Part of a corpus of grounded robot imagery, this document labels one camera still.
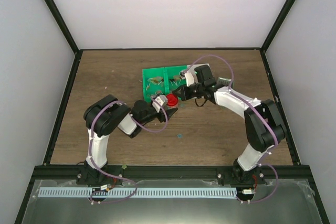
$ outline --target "black frame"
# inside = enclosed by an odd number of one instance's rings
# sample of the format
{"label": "black frame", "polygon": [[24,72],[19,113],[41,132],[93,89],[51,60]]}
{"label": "black frame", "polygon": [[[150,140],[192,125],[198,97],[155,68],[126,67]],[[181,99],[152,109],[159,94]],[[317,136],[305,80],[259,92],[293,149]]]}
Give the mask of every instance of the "black frame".
{"label": "black frame", "polygon": [[[264,44],[261,48],[148,48],[148,49],[79,49],[67,28],[55,2],[53,0],[45,0],[47,6],[49,7],[52,15],[54,16],[57,24],[59,25],[64,37],[68,41],[70,47],[72,48],[75,59],[72,64],[71,72],[68,78],[68,82],[64,91],[64,95],[61,101],[61,105],[56,117],[55,125],[52,130],[51,138],[47,148],[47,152],[44,158],[43,165],[36,166],[34,168],[32,177],[30,179],[25,197],[23,199],[22,205],[18,212],[15,223],[19,224],[22,222],[25,210],[29,201],[31,190],[35,180],[38,179],[78,179],[77,175],[81,172],[82,166],[80,165],[52,165],[50,160],[55,148],[56,140],[60,130],[60,126],[64,117],[64,113],[67,107],[67,103],[70,97],[71,89],[75,81],[78,66],[80,64],[80,59],[84,50],[259,50],[261,58],[263,60],[265,71],[268,77],[268,81],[276,101],[276,105],[280,111],[281,117],[285,123],[288,134],[286,135],[288,148],[290,151],[291,159],[293,162],[292,166],[275,166],[278,172],[279,178],[286,179],[307,179],[310,187],[315,191],[315,202],[319,209],[319,214],[321,216],[323,223],[329,223],[327,214],[325,212],[324,206],[322,204],[318,189],[316,187],[313,175],[311,173],[310,167],[307,165],[301,165],[298,152],[293,141],[290,128],[283,111],[280,97],[272,77],[267,57],[266,51],[270,46],[272,40],[276,36],[280,26],[284,22],[287,14],[289,13],[295,0],[286,0],[284,6],[282,7],[272,29],[270,30]],[[116,174],[122,173],[124,177],[143,180],[143,179],[213,179],[219,180],[217,177],[218,173],[225,173],[232,170],[232,166],[128,166],[127,169],[123,170],[121,166],[108,166],[108,170],[114,171]],[[274,178],[273,171],[270,168],[261,168],[264,178]]]}

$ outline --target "small green object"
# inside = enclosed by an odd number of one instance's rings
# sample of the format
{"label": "small green object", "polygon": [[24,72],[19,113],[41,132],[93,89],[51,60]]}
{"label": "small green object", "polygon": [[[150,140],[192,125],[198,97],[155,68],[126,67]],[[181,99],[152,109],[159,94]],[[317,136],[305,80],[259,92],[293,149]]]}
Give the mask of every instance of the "small green object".
{"label": "small green object", "polygon": [[[144,100],[146,102],[151,102],[151,95],[158,94],[159,92],[162,94],[169,94],[180,85],[186,84],[186,80],[178,80],[178,78],[181,78],[180,72],[185,69],[187,69],[187,65],[142,69],[142,90]],[[157,77],[162,77],[163,82],[155,84],[150,81]]]}

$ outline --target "brown wood surface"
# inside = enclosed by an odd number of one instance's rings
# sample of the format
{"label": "brown wood surface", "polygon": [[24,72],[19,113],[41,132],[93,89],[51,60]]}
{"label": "brown wood surface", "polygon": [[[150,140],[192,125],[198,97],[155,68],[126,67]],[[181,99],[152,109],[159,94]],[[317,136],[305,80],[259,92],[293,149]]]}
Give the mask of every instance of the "brown wood surface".
{"label": "brown wood surface", "polygon": [[[143,68],[187,65],[205,54],[217,54],[231,64],[236,91],[261,100],[272,98],[257,50],[84,51],[51,163],[75,164],[85,160],[88,133],[83,113],[87,107],[107,94],[133,105],[143,98]],[[206,58],[200,63],[209,63],[216,78],[230,78],[228,68],[218,59]],[[163,124],[153,121],[147,126],[159,129]],[[186,101],[180,102],[179,110],[161,133],[143,130],[130,139],[116,129],[110,135],[107,157],[109,164],[232,165],[246,145],[245,124],[240,116],[210,102],[198,108],[194,101]],[[285,140],[266,161],[292,164]]]}

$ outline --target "wooden tabletop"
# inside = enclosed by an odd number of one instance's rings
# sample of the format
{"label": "wooden tabletop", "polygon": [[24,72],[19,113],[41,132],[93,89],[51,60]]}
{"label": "wooden tabletop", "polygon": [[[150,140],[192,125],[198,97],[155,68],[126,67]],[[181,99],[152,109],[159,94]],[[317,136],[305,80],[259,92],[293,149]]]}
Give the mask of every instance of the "wooden tabletop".
{"label": "wooden tabletop", "polygon": [[[107,50],[84,51],[71,91],[65,116],[52,155],[52,164],[84,161],[88,133],[84,111],[113,94],[133,106],[142,99],[142,69],[191,64],[200,56],[216,54],[226,59],[235,73],[234,88],[249,97],[272,99],[272,93],[258,50]],[[213,75],[230,78],[228,68],[208,57]],[[146,125],[160,129],[157,120]],[[109,164],[125,165],[232,165],[247,145],[245,123],[232,111],[207,102],[179,103],[179,110],[161,133],[142,131],[131,139],[116,129],[109,138]],[[265,159],[274,165],[291,165],[286,140]]]}

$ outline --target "black cable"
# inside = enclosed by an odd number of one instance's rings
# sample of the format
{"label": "black cable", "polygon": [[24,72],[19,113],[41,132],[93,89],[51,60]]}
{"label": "black cable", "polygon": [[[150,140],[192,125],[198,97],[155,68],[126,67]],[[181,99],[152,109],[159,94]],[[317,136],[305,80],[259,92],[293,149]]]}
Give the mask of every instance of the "black cable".
{"label": "black cable", "polygon": [[205,101],[202,103],[202,105],[198,105],[197,99],[199,99],[199,98],[195,99],[195,104],[196,104],[197,107],[203,107],[203,105],[208,101],[208,100],[205,99]]}

